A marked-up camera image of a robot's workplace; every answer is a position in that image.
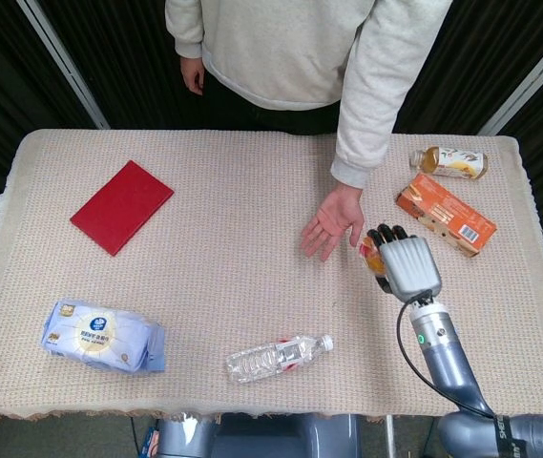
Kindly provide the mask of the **person's left hand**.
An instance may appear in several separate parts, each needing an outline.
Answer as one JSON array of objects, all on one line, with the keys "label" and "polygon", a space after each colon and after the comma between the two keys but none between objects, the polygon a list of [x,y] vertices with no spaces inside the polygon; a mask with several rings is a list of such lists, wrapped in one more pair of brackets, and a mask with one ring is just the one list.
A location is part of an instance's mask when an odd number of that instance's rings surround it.
[{"label": "person's left hand", "polygon": [[349,244],[357,246],[365,223],[360,202],[362,193],[362,189],[343,183],[329,192],[302,230],[301,249],[308,257],[319,253],[321,260],[326,261],[346,231]]}]

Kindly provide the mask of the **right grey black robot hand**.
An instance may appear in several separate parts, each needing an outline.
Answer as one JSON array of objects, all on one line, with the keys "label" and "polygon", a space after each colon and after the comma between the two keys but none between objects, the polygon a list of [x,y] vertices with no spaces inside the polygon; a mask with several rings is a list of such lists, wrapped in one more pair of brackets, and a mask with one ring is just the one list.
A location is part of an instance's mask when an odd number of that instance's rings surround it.
[{"label": "right grey black robot hand", "polygon": [[366,266],[382,290],[401,302],[428,291],[431,298],[442,290],[442,280],[428,242],[409,235],[400,225],[380,224],[363,240]]}]

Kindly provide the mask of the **person's right hand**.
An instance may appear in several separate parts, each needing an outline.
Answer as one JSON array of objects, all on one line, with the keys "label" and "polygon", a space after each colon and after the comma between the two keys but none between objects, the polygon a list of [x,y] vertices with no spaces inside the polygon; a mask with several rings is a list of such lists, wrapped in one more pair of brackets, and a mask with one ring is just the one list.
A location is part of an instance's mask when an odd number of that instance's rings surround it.
[{"label": "person's right hand", "polygon": [[180,58],[180,71],[186,88],[193,94],[203,95],[205,68],[199,58]]}]

